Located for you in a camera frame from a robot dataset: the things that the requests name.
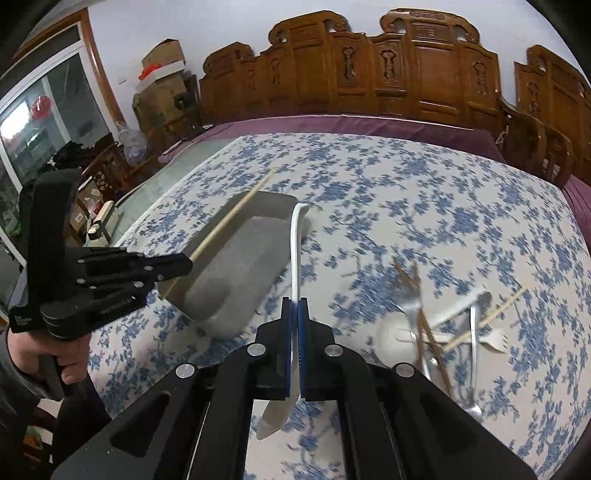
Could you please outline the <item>metal teaspoon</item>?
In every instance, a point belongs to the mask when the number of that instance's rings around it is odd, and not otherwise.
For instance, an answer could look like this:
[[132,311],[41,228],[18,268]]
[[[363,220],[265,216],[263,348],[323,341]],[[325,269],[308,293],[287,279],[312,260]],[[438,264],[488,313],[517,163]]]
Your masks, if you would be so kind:
[[480,302],[476,301],[470,308],[470,346],[471,375],[465,411],[477,422],[483,419],[483,411],[477,403],[478,354],[479,354],[479,321],[481,318]]

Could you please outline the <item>white plastic knife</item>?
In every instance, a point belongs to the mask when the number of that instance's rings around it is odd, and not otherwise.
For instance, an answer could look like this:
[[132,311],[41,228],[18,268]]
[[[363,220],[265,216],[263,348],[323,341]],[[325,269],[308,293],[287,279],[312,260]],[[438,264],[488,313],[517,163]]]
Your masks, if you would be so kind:
[[283,401],[270,401],[257,425],[256,439],[263,441],[283,429],[290,419],[291,411],[300,398],[300,343],[298,343],[298,307],[301,302],[301,237],[303,237],[305,216],[310,210],[307,203],[297,203],[290,219],[290,302],[287,309],[288,346],[290,346],[290,391]]

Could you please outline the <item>dark brown wooden chopstick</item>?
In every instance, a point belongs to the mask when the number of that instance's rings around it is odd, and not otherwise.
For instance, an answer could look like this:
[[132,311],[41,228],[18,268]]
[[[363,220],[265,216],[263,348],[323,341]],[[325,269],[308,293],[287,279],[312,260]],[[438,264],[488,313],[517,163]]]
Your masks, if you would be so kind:
[[[392,260],[392,263],[394,265],[394,269],[396,269],[396,266],[400,266],[401,269],[403,269],[403,267],[398,263],[396,258],[394,258]],[[407,272],[407,273],[409,275],[411,275],[412,277],[417,276],[418,284],[420,287],[421,299],[422,299],[421,279],[420,279],[420,276],[418,273],[417,264],[414,263],[412,265],[411,271]],[[396,283],[396,286],[394,287],[394,290],[396,290],[397,285],[398,285],[398,275],[397,275],[397,283]],[[420,319],[422,320],[422,325],[423,325],[425,353],[428,356],[430,362],[432,360],[435,361],[435,365],[436,365],[437,370],[438,370],[439,374],[441,375],[441,379],[443,381],[444,391],[450,398],[453,398],[453,389],[452,389],[451,380],[449,378],[449,374],[447,372],[445,362],[443,359],[443,351],[442,351],[442,348],[437,344],[437,342],[434,339],[434,334],[433,334],[432,328],[430,327],[430,325],[427,321],[427,317],[424,313],[423,301],[422,301],[422,314],[420,315]]]

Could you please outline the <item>white plastic fork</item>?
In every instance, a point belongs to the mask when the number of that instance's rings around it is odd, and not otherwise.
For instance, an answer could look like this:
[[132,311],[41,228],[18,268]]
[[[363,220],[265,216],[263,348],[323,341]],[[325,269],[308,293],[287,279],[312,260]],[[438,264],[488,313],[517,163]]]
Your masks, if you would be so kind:
[[[405,343],[410,343],[414,339],[409,329],[402,328],[394,331],[394,338]],[[454,340],[454,336],[450,333],[434,333],[434,339],[440,345],[448,345]],[[492,329],[488,333],[481,335],[479,341],[499,353],[505,353],[509,344],[508,336],[500,328]]]

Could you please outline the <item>light bamboo chopstick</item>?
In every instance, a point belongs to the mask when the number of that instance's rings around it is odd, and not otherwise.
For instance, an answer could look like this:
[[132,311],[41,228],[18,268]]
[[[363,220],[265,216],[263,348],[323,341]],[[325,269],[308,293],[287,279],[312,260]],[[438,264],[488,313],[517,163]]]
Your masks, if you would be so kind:
[[[520,290],[515,292],[503,305],[497,308],[492,314],[486,317],[484,320],[479,322],[478,331],[482,328],[491,324],[498,316],[503,314],[511,305],[513,305],[527,290],[528,286],[522,287]],[[470,332],[463,333],[460,336],[455,337],[450,343],[444,348],[443,352],[448,353],[457,348],[460,344],[464,343],[471,336]]]
[[242,211],[242,208],[245,207],[245,205],[249,203],[249,201],[252,200],[253,197],[256,196],[256,193],[262,190],[264,186],[266,186],[267,182],[269,182],[270,179],[273,178],[273,175],[275,173],[276,168],[270,169],[270,171],[267,172],[266,175],[264,175],[263,178],[260,179],[259,182],[257,182],[256,185],[254,185],[254,187],[250,189],[249,192],[247,192],[245,196],[243,196],[242,199],[240,199],[238,203],[236,203],[235,206],[233,206],[228,211],[228,214],[224,215],[221,221],[219,221],[214,226],[211,232],[209,232],[204,237],[204,240],[202,240],[197,246],[197,248],[195,248],[195,250],[190,254],[189,258],[192,262],[197,261],[197,258],[207,249],[207,247],[209,246],[209,244],[211,244],[215,237],[219,233],[221,233],[225,226],[228,225],[228,223],[231,222],[231,220],[235,218],[235,216],[238,215],[240,211]]

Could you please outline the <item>metal fork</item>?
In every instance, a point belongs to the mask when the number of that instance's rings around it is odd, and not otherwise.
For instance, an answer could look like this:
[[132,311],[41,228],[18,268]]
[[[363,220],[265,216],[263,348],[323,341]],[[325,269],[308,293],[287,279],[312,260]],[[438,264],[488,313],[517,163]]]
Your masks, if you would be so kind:
[[425,342],[423,335],[423,325],[420,315],[422,314],[422,299],[417,276],[412,277],[400,266],[396,266],[398,275],[398,285],[394,290],[396,304],[405,314],[415,340],[418,353],[418,365],[422,374],[432,380],[430,370],[430,360],[425,353]]

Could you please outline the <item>grey metal rectangular tray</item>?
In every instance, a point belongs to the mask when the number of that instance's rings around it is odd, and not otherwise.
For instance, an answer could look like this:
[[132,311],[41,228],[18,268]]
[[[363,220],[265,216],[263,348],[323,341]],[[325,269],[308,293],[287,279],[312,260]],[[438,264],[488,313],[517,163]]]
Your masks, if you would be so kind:
[[216,339],[245,329],[290,261],[297,198],[259,191],[192,261],[191,272],[158,285],[167,300]]

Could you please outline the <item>wooden block with black band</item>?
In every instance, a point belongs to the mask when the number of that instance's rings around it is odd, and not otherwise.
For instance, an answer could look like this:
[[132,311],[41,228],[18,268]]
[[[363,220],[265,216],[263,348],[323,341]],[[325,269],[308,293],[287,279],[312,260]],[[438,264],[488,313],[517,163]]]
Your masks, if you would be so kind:
[[87,230],[87,245],[90,247],[108,247],[119,221],[119,211],[115,202],[107,201]]

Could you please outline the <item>wooden chair at left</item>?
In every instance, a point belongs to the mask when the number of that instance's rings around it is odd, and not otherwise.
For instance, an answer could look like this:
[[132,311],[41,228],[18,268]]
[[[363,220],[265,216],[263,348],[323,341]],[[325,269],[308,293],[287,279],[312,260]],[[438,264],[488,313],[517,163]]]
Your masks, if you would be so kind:
[[133,189],[131,167],[117,144],[111,144],[82,172],[82,180],[91,178],[105,201],[120,200]]

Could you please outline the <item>blue floral tablecloth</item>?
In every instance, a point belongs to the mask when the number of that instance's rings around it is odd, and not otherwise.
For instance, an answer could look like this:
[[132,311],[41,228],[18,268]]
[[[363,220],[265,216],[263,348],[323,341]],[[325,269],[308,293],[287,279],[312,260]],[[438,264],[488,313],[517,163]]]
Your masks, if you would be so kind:
[[315,320],[368,361],[383,359],[399,268],[417,266],[433,316],[485,286],[505,312],[504,353],[445,361],[454,397],[471,379],[484,426],[549,479],[590,419],[590,253],[562,192],[505,164],[379,137],[238,138],[185,175],[122,236],[147,255],[183,249],[263,176],[311,209],[303,286]]

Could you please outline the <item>glass sliding door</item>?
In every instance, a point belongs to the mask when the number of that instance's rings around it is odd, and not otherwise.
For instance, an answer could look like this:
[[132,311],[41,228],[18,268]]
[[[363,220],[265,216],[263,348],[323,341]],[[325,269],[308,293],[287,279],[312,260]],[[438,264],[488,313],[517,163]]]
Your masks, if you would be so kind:
[[104,88],[85,13],[23,45],[1,77],[1,172],[12,188],[68,142],[92,147],[115,132]]

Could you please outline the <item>stacked cardboard boxes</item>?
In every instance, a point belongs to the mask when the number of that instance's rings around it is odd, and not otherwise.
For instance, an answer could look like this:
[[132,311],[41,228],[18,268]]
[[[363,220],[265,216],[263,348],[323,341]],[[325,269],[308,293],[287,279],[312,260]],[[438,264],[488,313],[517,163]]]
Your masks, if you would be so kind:
[[152,139],[173,121],[198,122],[195,77],[178,40],[164,39],[142,58],[132,110],[140,131]]

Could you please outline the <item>long carved wooden sofa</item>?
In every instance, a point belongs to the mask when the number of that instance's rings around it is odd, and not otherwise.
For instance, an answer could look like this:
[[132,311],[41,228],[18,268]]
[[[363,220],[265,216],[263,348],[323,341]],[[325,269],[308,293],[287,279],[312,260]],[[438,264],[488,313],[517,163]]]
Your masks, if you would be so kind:
[[380,25],[377,36],[356,33],[322,10],[274,25],[263,52],[235,42],[211,53],[199,82],[204,121],[358,114],[485,130],[510,165],[567,183],[571,142],[504,100],[498,57],[470,22],[398,8]]

